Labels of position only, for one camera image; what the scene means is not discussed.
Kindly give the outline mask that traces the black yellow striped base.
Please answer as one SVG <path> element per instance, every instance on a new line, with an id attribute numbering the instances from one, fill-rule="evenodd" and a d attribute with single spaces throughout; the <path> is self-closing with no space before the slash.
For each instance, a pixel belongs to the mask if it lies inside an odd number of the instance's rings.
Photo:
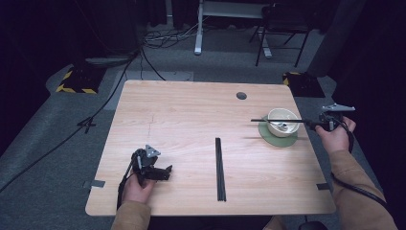
<path id="1" fill-rule="evenodd" d="M 71 67 L 64 75 L 56 92 L 98 94 L 105 68 L 88 67 L 78 69 Z"/>
<path id="2" fill-rule="evenodd" d="M 308 73 L 285 72 L 282 82 L 289 87 L 294 97 L 324 98 L 325 93 L 316 78 Z"/>

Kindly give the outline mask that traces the grey curtain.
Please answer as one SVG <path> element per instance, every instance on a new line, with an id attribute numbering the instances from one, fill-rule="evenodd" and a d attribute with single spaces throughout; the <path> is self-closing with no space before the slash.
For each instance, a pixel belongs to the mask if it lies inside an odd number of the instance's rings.
<path id="1" fill-rule="evenodd" d="M 337 11 L 306 73 L 323 78 L 340 55 L 367 0 L 339 0 Z"/>

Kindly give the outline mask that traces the row of black chopsticks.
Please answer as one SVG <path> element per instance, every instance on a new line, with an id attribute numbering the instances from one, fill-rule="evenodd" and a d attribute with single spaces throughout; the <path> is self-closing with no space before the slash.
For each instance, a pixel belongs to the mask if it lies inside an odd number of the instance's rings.
<path id="1" fill-rule="evenodd" d="M 222 148 L 221 139 L 219 137 L 215 138 L 215 157 L 216 157 L 216 183 L 217 183 L 217 200 L 226 201 L 226 188 L 223 170 L 223 160 L 222 160 Z"/>

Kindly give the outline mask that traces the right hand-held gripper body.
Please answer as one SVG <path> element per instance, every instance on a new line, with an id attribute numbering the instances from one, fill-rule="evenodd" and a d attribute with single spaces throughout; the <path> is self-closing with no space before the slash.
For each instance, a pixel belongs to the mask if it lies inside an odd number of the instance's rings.
<path id="1" fill-rule="evenodd" d="M 338 103 L 325 105 L 319 115 L 321 127 L 326 131 L 333 131 L 343 123 L 343 113 L 354 111 L 354 106 L 346 106 Z"/>

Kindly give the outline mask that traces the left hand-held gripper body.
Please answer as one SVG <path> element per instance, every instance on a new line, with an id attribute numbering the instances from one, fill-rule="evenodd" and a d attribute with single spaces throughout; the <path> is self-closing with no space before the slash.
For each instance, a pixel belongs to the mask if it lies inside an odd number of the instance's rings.
<path id="1" fill-rule="evenodd" d="M 132 171 L 136 174 L 139 184 L 143 185 L 144 181 L 149 178 L 149 174 L 158 172 L 155 170 L 154 164 L 158 160 L 160 151 L 146 145 L 143 149 L 137 149 L 132 157 Z"/>

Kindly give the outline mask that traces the cream ceramic bowl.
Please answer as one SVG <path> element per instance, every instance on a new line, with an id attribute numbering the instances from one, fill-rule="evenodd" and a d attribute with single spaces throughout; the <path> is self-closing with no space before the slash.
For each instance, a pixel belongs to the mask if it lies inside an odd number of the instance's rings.
<path id="1" fill-rule="evenodd" d="M 267 116 L 267 119 L 289 119 L 289 120 L 297 120 L 298 117 L 292 111 L 285 109 L 285 108 L 274 108 L 272 109 Z M 287 123 L 289 130 L 288 131 L 280 131 L 277 128 L 277 123 L 268 123 L 267 127 L 268 130 L 277 137 L 287 137 L 292 135 L 299 129 L 298 123 Z"/>

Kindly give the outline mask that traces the person's right hand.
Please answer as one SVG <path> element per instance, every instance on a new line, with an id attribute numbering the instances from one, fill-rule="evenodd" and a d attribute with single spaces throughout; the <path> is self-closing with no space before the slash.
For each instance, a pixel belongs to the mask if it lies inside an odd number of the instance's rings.
<path id="1" fill-rule="evenodd" d="M 333 131 L 326 131 L 321 126 L 317 126 L 315 128 L 316 133 L 322 140 L 323 147 L 329 154 L 341 150 L 350 150 L 350 138 L 347 134 L 347 131 L 353 132 L 356 127 L 356 122 L 348 117 L 343 117 L 343 122 L 347 126 L 346 128 L 339 126 Z"/>

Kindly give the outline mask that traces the round green coaster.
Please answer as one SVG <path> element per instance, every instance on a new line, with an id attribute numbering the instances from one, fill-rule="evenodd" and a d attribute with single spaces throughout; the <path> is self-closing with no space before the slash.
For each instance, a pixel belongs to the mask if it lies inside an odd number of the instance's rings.
<path id="1" fill-rule="evenodd" d="M 259 135 L 267 143 L 269 143 L 275 147 L 278 147 L 278 148 L 287 148 L 287 147 L 292 146 L 297 141 L 298 130 L 290 136 L 277 137 L 268 130 L 267 124 L 268 123 L 266 123 L 266 122 L 259 122 L 259 125 L 258 125 Z"/>

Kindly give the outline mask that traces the person's tan clothing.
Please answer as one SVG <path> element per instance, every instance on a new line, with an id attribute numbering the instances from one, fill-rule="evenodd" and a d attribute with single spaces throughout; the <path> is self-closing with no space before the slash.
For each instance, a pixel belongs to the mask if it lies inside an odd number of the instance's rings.
<path id="1" fill-rule="evenodd" d="M 286 230 L 286 226 L 281 217 L 274 216 L 268 221 L 262 230 Z"/>

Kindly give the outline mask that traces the black metal chair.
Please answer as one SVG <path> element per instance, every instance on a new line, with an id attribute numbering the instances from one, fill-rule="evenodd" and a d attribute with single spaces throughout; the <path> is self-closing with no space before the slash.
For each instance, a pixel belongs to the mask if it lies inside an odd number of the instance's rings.
<path id="1" fill-rule="evenodd" d="M 305 6 L 293 2 L 272 2 L 263 7 L 261 21 L 250 38 L 252 41 L 256 35 L 259 37 L 259 50 L 255 65 L 259 65 L 259 56 L 265 48 L 264 42 L 267 35 L 289 35 L 282 45 L 282 49 L 286 49 L 286 44 L 295 35 L 304 35 L 301 46 L 295 48 L 299 51 L 294 63 L 294 66 L 297 67 L 312 30 L 311 12 Z"/>

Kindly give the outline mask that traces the white desk frame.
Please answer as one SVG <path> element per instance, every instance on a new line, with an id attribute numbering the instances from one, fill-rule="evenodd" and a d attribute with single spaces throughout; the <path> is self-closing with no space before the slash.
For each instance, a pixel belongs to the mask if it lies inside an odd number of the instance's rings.
<path id="1" fill-rule="evenodd" d="M 257 3 L 215 2 L 212 0 L 199 0 L 194 53 L 197 56 L 202 54 L 203 19 L 205 16 L 261 19 L 261 9 L 263 7 L 264 4 Z"/>

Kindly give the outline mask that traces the person's left hand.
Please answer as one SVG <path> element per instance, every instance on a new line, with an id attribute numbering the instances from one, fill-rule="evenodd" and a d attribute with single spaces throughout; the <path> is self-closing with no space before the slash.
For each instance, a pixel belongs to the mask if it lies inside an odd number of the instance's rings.
<path id="1" fill-rule="evenodd" d="M 137 176 L 131 175 L 125 182 L 122 202 L 136 201 L 146 204 L 155 184 L 153 180 L 146 180 L 140 185 Z"/>

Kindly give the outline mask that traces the thin black chopstick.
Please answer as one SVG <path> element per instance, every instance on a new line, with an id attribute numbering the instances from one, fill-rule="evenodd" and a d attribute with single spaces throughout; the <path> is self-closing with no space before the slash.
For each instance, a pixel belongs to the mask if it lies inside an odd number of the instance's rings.
<path id="1" fill-rule="evenodd" d="M 289 120 L 289 119 L 251 119 L 250 122 L 266 122 L 266 123 L 308 123 L 309 120 Z"/>

